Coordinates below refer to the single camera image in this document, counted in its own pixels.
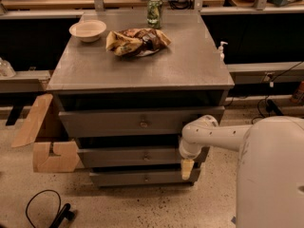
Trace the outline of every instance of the beverage can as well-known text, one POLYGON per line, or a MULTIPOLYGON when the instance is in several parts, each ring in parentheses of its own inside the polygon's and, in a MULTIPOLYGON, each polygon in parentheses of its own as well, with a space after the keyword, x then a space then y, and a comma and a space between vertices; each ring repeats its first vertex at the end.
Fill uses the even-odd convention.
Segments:
POLYGON ((147 23, 152 29, 162 26, 162 0, 149 0, 147 5, 147 23))

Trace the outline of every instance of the drawer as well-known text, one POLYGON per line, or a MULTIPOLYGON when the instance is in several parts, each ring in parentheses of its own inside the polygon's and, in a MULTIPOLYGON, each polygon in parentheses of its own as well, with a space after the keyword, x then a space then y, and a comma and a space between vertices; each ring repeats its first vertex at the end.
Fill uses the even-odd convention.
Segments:
MULTIPOLYGON (((78 155, 86 168, 181 163, 177 135, 103 137, 80 143, 78 155)), ((208 150, 203 148, 195 161, 205 162, 208 150)))
POLYGON ((181 133, 183 126, 205 114, 220 120, 224 107, 191 107, 60 112, 69 137, 181 133))
POLYGON ((96 186, 162 184, 162 183, 194 183, 199 179, 200 169, 194 168, 189 180, 181 178, 179 169, 140 170, 120 172, 91 172, 89 174, 96 186))
POLYGON ((85 167, 166 164, 181 161, 179 149, 175 146, 80 149, 78 155, 85 167))

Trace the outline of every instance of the speckled floor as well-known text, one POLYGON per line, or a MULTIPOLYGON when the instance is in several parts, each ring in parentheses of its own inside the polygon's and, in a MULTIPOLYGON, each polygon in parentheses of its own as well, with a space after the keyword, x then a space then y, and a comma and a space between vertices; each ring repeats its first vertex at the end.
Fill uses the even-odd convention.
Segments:
MULTIPOLYGON (((304 116, 303 107, 291 104, 288 97, 273 99, 285 115, 304 116)), ((259 114, 258 101, 258 97, 227 99, 221 125, 250 124, 259 114)), ((260 108, 266 115, 264 102, 260 108)), ((84 169, 69 174, 34 173, 32 146, 10 147, 28 111, 15 126, 5 126, 10 107, 0 108, 0 227, 31 227, 25 215, 27 204, 45 189, 56 190, 62 205, 69 202, 77 214, 61 227, 235 227, 231 219, 236 214, 238 153, 212 147, 194 186, 97 188, 84 169)), ((45 193, 32 202, 28 215, 36 227, 48 227, 57 208, 57 196, 45 193)))

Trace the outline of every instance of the cardboard box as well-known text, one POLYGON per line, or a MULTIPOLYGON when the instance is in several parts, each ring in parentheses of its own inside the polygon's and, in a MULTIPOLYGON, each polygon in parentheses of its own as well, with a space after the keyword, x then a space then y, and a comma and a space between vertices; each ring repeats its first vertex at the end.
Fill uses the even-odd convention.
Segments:
POLYGON ((33 143, 34 172, 73 172, 76 167, 82 167, 78 147, 75 141, 67 139, 52 100, 51 94, 36 98, 11 147, 33 143))

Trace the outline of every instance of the chip bag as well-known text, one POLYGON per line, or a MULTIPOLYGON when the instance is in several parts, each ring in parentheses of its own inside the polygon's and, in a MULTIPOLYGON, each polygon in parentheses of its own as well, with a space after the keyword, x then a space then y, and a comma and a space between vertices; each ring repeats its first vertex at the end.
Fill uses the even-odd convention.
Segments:
POLYGON ((146 56, 166 48, 171 43, 165 34, 153 28, 130 28, 110 31, 106 37, 106 50, 117 56, 146 56))

